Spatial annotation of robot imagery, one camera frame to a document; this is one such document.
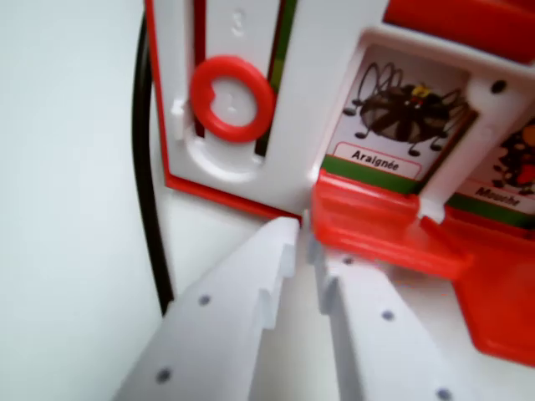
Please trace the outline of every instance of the cartoon insect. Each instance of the cartoon insect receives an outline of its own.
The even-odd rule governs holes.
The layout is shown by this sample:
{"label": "cartoon insect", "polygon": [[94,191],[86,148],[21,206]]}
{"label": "cartoon insect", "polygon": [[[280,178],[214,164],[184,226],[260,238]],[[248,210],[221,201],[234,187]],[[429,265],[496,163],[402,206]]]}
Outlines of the cartoon insect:
{"label": "cartoon insect", "polygon": [[[366,132],[357,132],[354,136],[364,139],[370,131],[390,140],[411,144],[409,155],[419,156],[415,146],[430,140],[430,149],[438,152],[442,145],[438,140],[448,137],[466,116],[468,104],[462,98],[459,89],[444,96],[439,96],[424,84],[402,84],[403,71],[393,63],[387,63],[379,69],[372,63],[360,81],[357,97],[351,100],[354,107],[344,109],[344,114],[359,116],[366,127]],[[371,81],[371,93],[363,96],[364,82]]]}
{"label": "cartoon insect", "polygon": [[493,180],[496,188],[505,184],[519,188],[519,195],[532,195],[535,184],[535,118],[522,129],[503,141],[502,148],[507,153],[499,160],[505,166],[494,165],[495,171],[502,173],[500,180]]}

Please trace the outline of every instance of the plastic ring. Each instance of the plastic ring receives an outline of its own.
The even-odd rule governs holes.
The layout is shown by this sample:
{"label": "plastic ring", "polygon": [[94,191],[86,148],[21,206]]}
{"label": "plastic ring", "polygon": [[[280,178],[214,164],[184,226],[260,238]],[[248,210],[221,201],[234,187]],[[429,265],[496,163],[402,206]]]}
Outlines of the plastic ring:
{"label": "plastic ring", "polygon": [[[244,126],[230,125],[211,111],[216,97],[211,83],[218,78],[242,81],[257,102],[254,120]],[[268,129],[275,112],[275,93],[263,75],[252,64],[234,56],[216,56],[202,62],[193,73],[190,89],[193,113],[202,125],[217,137],[230,142],[250,142]]]}

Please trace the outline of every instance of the red plastic base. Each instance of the red plastic base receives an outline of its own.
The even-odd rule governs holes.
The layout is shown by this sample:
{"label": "red plastic base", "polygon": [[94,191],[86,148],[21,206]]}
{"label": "red plastic base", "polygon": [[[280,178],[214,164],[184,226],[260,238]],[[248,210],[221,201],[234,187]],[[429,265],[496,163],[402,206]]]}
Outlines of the red plastic base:
{"label": "red plastic base", "polygon": [[495,231],[448,215],[444,228],[474,256],[454,283],[472,341],[484,353],[535,367],[535,243],[505,226]]}
{"label": "red plastic base", "polygon": [[384,20],[519,63],[535,59],[533,0],[390,0]]}
{"label": "red plastic base", "polygon": [[326,246],[454,280],[478,349],[535,366],[535,241],[525,230],[446,208],[417,217],[418,198],[321,171],[314,235]]}
{"label": "red plastic base", "polygon": [[416,196],[320,172],[313,190],[314,235],[324,245],[449,279],[471,264],[445,230],[419,220]]}

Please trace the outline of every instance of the red plastic piece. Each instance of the red plastic piece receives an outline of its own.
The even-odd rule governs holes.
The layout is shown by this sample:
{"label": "red plastic piece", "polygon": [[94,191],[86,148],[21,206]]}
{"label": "red plastic piece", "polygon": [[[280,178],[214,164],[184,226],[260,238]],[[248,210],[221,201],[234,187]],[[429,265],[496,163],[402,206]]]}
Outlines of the red plastic piece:
{"label": "red plastic piece", "polygon": [[533,0],[390,0],[384,20],[519,63],[535,59]]}
{"label": "red plastic piece", "polygon": [[[257,101],[257,115],[243,126],[230,125],[211,111],[216,94],[211,86],[218,78],[242,81]],[[260,138],[268,129],[275,112],[275,93],[269,82],[252,64],[234,56],[216,56],[202,62],[193,73],[190,89],[191,107],[196,117],[210,132],[230,142],[250,142]]]}
{"label": "red plastic piece", "polygon": [[454,281],[478,349],[535,366],[535,241],[529,231],[446,208],[417,217],[418,198],[321,171],[314,235],[325,246]]}
{"label": "red plastic piece", "polygon": [[257,216],[265,217],[267,219],[274,219],[279,216],[290,216],[299,218],[299,216],[280,211],[270,206],[265,206],[252,200],[243,199],[239,196],[227,194],[220,190],[214,190],[204,185],[197,184],[182,178],[175,177],[169,171],[169,158],[167,156],[167,142],[166,142],[166,126],[164,124],[163,112],[163,98],[161,95],[161,79],[160,79],[160,64],[158,61],[158,47],[156,42],[155,30],[155,15],[153,0],[145,0],[145,11],[147,17],[147,33],[150,41],[150,64],[152,65],[152,73],[154,77],[156,103],[158,105],[158,120],[160,123],[160,141],[161,141],[161,157],[164,165],[164,176],[166,178],[166,185],[175,190],[182,190],[189,194],[198,195],[207,198],[210,201],[230,206],[246,213],[251,213]]}
{"label": "red plastic piece", "polygon": [[526,231],[482,226],[480,217],[454,210],[442,225],[474,256],[454,283],[472,341],[484,353],[535,367],[535,242]]}
{"label": "red plastic piece", "polygon": [[471,257],[434,221],[418,219],[418,198],[320,172],[313,189],[314,235],[326,246],[449,279]]}

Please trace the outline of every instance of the screw hole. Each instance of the screw hole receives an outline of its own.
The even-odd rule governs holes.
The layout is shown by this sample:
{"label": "screw hole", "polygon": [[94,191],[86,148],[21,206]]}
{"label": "screw hole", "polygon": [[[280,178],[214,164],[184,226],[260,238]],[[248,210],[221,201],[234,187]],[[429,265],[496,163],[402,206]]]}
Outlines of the screw hole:
{"label": "screw hole", "polygon": [[493,92],[494,94],[500,94],[501,92],[505,90],[506,87],[507,87],[507,82],[505,82],[503,79],[500,79],[496,81],[494,84],[492,84],[491,92]]}
{"label": "screw hole", "polygon": [[392,311],[384,311],[383,313],[381,313],[381,317],[384,319],[384,320],[387,320],[389,322],[393,321],[394,320],[394,313]]}
{"label": "screw hole", "polygon": [[453,399],[453,395],[451,394],[451,391],[447,388],[439,388],[436,391],[436,397],[442,401],[450,401]]}
{"label": "screw hole", "polygon": [[208,305],[211,301],[211,298],[209,295],[203,295],[202,297],[199,298],[199,305],[201,305],[202,307],[205,307],[206,305]]}
{"label": "screw hole", "polygon": [[163,384],[171,378],[171,370],[169,368],[163,368],[156,374],[156,382]]}

